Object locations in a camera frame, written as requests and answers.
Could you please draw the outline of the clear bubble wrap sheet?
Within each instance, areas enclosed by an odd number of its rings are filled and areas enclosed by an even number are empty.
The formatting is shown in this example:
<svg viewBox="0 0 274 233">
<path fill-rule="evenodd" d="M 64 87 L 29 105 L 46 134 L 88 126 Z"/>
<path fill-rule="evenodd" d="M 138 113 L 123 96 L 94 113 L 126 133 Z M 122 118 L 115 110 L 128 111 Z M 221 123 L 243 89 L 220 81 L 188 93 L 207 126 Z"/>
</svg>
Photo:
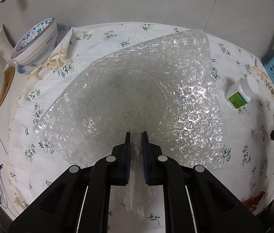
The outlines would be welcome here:
<svg viewBox="0 0 274 233">
<path fill-rule="evenodd" d="M 222 118 L 208 37 L 201 30 L 178 32 L 94 61 L 34 131 L 68 163 L 81 167 L 94 165 L 131 133 L 130 179 L 118 194 L 126 209 L 143 219 L 155 199 L 144 179 L 144 131 L 180 165 L 220 167 Z"/>
</svg>

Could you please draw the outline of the red mesh net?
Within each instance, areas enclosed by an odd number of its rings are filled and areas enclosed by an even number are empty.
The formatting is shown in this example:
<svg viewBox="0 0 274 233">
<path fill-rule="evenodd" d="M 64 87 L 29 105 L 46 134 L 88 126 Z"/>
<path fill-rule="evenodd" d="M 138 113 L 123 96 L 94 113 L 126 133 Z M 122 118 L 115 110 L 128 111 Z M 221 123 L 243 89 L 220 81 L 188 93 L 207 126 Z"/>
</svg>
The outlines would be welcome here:
<svg viewBox="0 0 274 233">
<path fill-rule="evenodd" d="M 257 196 L 251 196 L 247 199 L 243 199 L 241 202 L 249 211 L 254 212 L 265 194 L 265 191 L 260 191 Z"/>
</svg>

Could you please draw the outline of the white green pill bottle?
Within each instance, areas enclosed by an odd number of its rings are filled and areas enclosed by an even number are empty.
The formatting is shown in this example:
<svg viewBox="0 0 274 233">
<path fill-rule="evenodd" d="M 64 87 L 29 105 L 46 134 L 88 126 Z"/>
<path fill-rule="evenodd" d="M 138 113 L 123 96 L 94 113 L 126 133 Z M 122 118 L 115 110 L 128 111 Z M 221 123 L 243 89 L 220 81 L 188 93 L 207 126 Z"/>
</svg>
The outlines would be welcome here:
<svg viewBox="0 0 274 233">
<path fill-rule="evenodd" d="M 226 93 L 226 100 L 230 105 L 239 109 L 248 104 L 259 92 L 259 85 L 253 76 L 240 78 L 230 86 Z"/>
</svg>

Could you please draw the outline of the blue white porcelain bowl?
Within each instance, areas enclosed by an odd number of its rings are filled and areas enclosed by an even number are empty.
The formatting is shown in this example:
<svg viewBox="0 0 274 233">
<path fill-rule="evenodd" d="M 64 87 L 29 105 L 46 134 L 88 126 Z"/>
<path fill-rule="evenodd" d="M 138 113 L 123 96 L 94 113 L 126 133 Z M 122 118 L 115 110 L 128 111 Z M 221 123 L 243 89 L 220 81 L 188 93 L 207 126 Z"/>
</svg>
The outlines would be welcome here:
<svg viewBox="0 0 274 233">
<path fill-rule="evenodd" d="M 36 65 L 46 59 L 55 48 L 58 26 L 54 17 L 49 17 L 31 28 L 15 45 L 10 59 L 18 65 Z"/>
</svg>

